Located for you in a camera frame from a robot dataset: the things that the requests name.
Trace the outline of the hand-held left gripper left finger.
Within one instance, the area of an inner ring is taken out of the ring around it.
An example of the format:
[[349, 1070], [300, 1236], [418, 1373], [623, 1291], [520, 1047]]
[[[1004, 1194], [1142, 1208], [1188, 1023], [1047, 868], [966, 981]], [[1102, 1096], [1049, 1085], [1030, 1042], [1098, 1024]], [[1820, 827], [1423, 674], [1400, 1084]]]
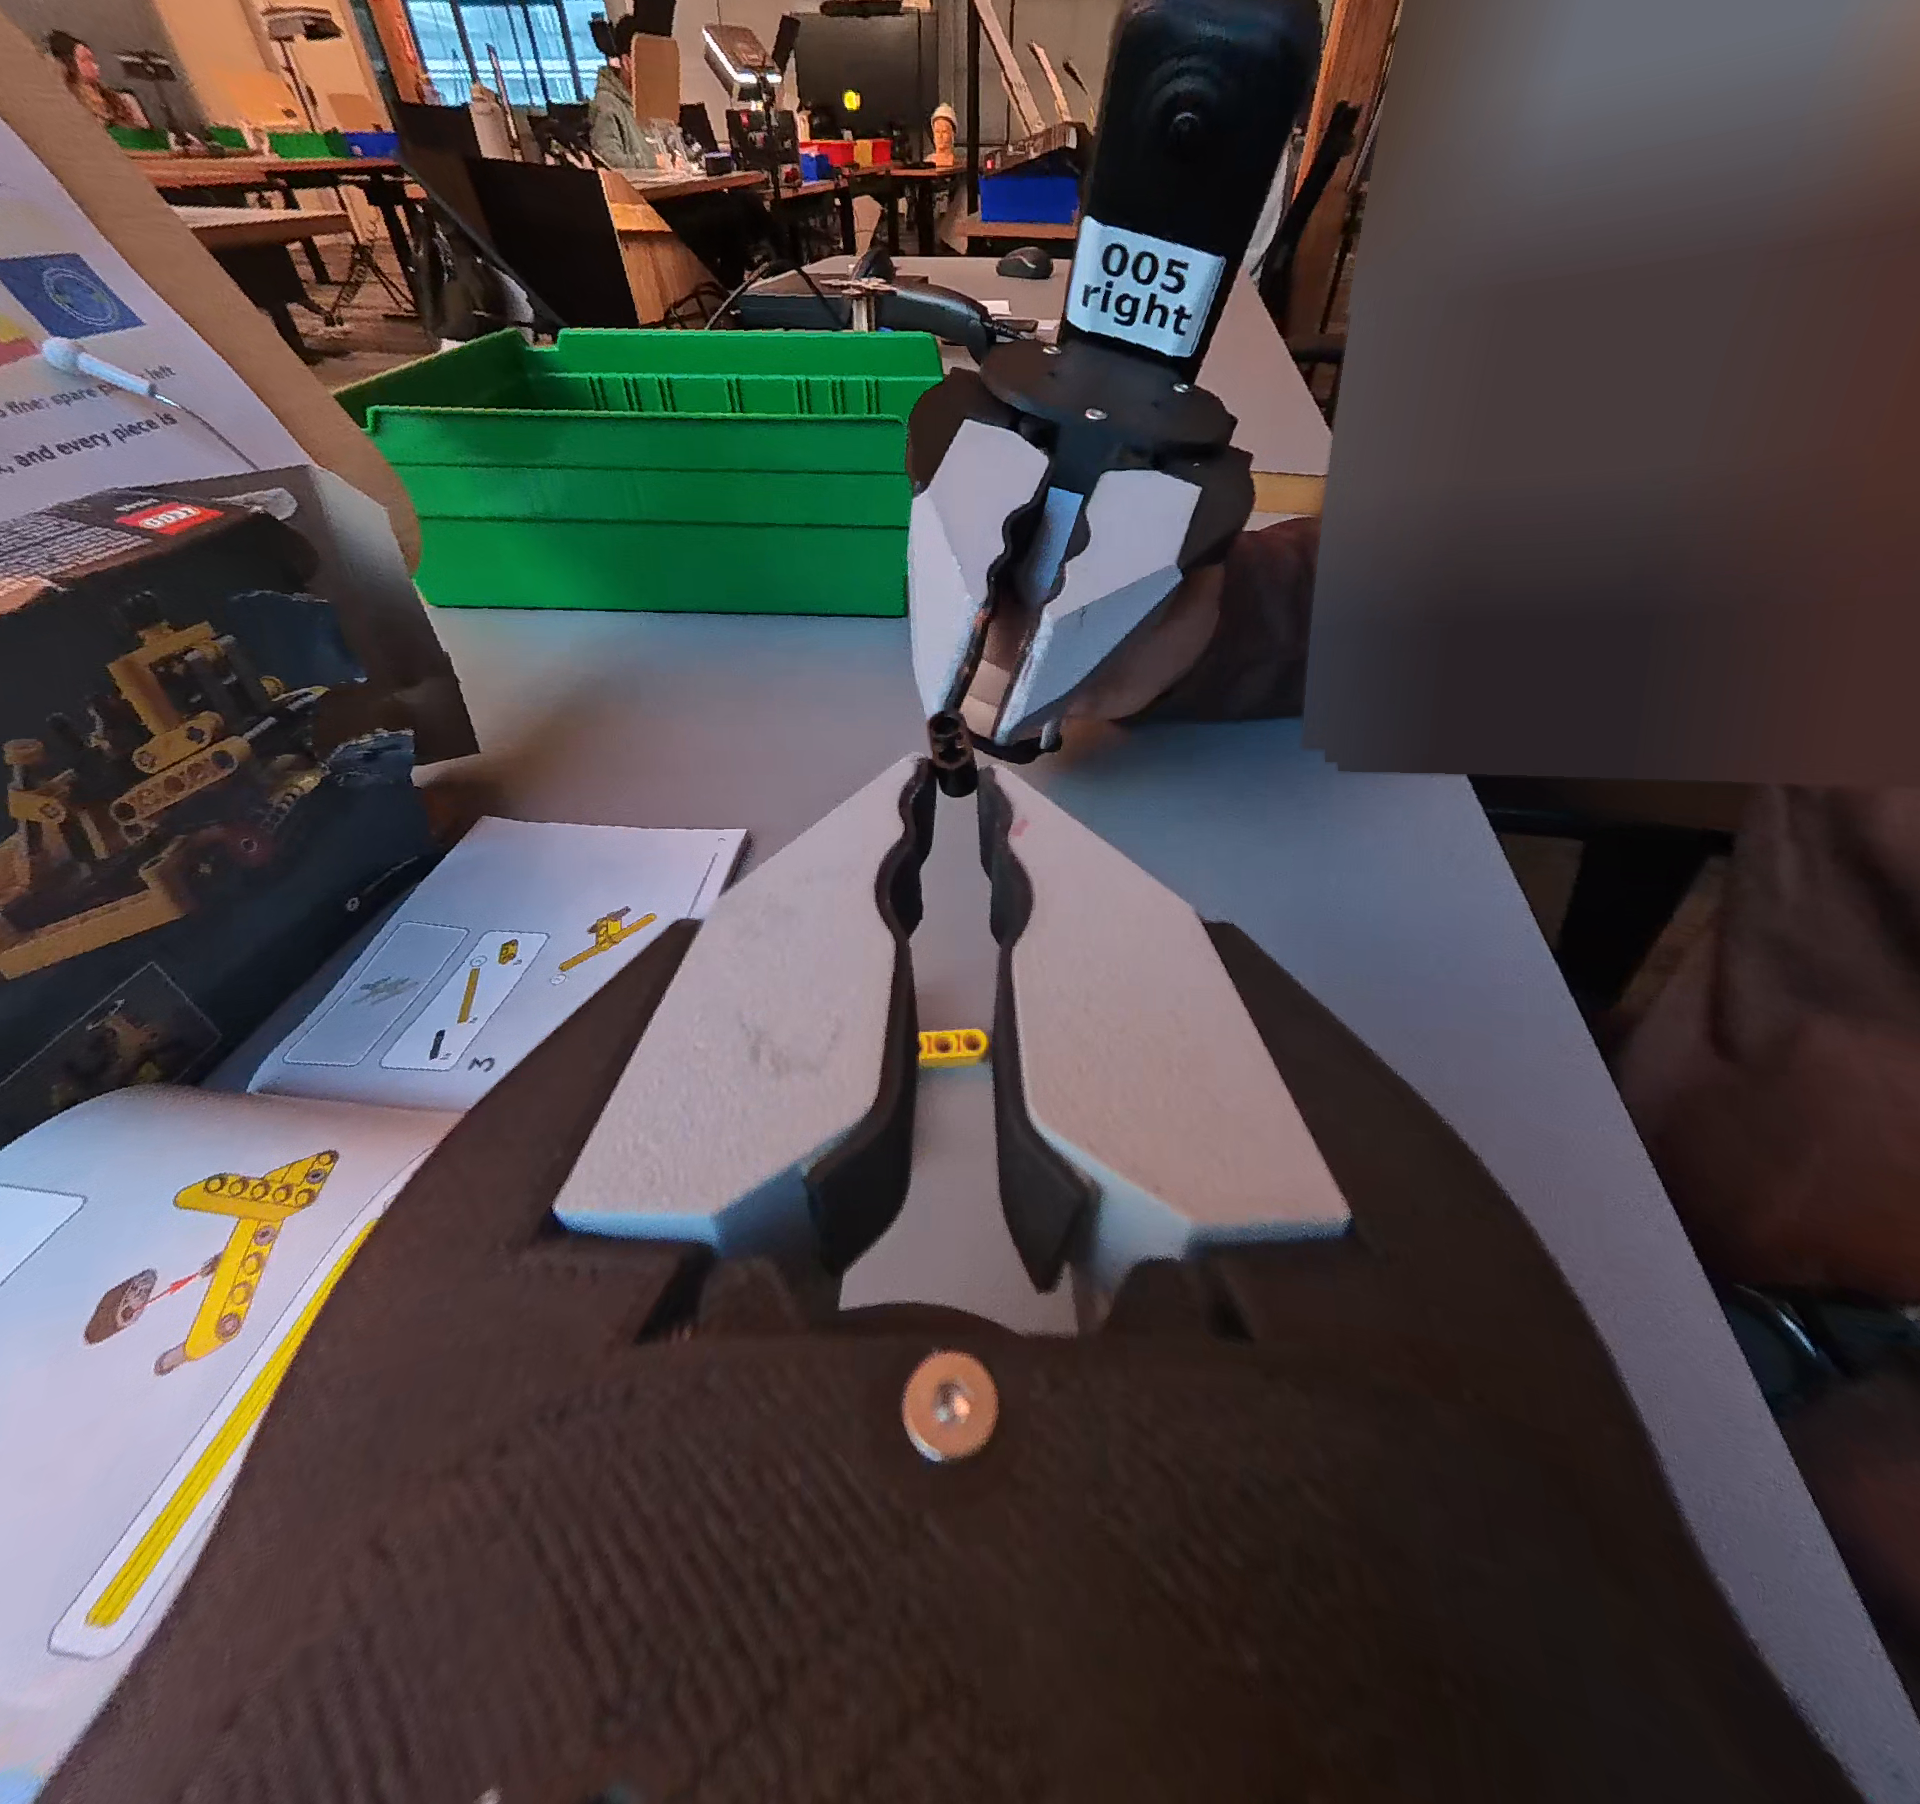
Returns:
[[908, 1194], [920, 760], [727, 890], [592, 1129], [573, 1232], [844, 1273]]

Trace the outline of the person's right hand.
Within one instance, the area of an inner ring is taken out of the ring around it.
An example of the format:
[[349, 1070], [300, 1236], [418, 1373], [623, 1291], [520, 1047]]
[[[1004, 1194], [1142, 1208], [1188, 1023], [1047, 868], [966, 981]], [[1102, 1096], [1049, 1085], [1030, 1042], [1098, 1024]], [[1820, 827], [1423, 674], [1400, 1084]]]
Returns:
[[1307, 516], [1239, 533], [1095, 674], [1073, 714], [1130, 724], [1299, 717], [1319, 543], [1321, 524]]

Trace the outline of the black computer monitor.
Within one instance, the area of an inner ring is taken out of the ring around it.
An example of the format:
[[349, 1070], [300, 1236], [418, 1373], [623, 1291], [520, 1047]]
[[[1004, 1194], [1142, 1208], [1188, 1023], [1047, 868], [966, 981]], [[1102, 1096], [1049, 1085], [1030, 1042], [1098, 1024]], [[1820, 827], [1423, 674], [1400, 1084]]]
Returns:
[[804, 138], [890, 139], [893, 160], [924, 160], [940, 100], [940, 25], [930, 10], [801, 16], [794, 69]]

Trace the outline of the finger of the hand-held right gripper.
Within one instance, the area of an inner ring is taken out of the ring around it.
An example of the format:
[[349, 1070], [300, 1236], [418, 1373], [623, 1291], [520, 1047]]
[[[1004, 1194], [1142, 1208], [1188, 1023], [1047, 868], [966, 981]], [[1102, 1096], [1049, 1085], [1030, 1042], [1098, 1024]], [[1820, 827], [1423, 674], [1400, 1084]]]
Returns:
[[959, 714], [986, 652], [1010, 537], [1044, 504], [1047, 457], [1018, 431], [968, 419], [908, 526], [908, 623], [928, 717]]
[[1064, 558], [1020, 645], [995, 716], [998, 746], [1055, 722], [1091, 672], [1176, 591], [1200, 501], [1200, 484], [1164, 471], [1110, 471], [1094, 484], [1081, 514], [1088, 543]]

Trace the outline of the green plastic bin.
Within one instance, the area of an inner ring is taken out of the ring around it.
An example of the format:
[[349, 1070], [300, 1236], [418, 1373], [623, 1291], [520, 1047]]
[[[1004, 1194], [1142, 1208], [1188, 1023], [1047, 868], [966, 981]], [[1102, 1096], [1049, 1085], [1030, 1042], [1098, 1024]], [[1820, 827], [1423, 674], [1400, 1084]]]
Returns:
[[515, 330], [338, 392], [443, 610], [899, 618], [912, 330]]

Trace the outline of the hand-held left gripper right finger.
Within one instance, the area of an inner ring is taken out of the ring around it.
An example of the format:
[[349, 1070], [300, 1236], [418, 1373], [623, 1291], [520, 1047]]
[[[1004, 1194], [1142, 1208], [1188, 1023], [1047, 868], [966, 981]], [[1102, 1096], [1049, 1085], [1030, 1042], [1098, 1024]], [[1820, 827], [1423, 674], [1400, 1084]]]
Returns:
[[1340, 1236], [1352, 1214], [1200, 915], [1014, 773], [978, 775], [1000, 1203], [1035, 1288]]

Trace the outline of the wooden post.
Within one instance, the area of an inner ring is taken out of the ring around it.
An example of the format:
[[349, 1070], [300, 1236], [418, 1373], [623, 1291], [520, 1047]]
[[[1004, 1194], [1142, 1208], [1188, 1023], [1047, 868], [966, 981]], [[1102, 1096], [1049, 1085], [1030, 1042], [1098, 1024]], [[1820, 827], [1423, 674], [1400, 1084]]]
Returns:
[[[1318, 152], [1334, 104], [1360, 104], [1370, 115], [1381, 94], [1382, 69], [1395, 38], [1402, 0], [1332, 0], [1319, 82], [1307, 119], [1307, 155]], [[1282, 330], [1290, 343], [1318, 332], [1337, 271], [1338, 239], [1346, 213], [1344, 185], [1356, 159], [1344, 156], [1328, 193], [1315, 206], [1296, 252], [1288, 315]]]

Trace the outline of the dark lego set box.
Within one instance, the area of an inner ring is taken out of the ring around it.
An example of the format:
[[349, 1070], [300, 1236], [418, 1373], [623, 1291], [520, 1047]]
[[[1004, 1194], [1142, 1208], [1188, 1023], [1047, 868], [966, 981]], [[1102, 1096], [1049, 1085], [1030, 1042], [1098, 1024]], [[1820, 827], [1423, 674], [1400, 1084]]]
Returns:
[[244, 1042], [435, 838], [455, 669], [330, 472], [4, 514], [3, 1138]]

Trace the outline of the black easel board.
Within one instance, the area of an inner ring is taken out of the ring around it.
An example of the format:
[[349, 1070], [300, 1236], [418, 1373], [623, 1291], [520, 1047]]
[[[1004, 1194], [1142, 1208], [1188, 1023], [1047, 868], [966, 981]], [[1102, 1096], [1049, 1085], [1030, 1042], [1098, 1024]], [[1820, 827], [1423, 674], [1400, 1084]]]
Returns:
[[465, 108], [398, 110], [400, 163], [444, 234], [512, 283], [532, 329], [638, 329], [613, 216], [596, 171], [478, 156]]

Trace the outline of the black device on table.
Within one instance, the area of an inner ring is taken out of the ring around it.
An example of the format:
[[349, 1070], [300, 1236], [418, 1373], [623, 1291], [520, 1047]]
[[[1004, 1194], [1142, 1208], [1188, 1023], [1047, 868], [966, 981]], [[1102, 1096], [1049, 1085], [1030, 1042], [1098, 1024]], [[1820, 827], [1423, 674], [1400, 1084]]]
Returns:
[[934, 280], [786, 273], [757, 280], [727, 309], [739, 329], [922, 330], [974, 359], [1001, 342], [1030, 336], [1038, 323], [995, 315], [989, 304]]

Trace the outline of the lego instruction booklet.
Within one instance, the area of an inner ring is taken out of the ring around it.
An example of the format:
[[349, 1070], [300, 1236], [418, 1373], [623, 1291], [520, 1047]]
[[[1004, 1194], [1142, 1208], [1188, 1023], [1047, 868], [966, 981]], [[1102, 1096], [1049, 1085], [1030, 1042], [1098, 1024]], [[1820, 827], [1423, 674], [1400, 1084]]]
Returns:
[[722, 893], [742, 832], [485, 819], [245, 1094], [3, 1158], [3, 1779], [32, 1801], [191, 1572], [276, 1387], [457, 1119]]

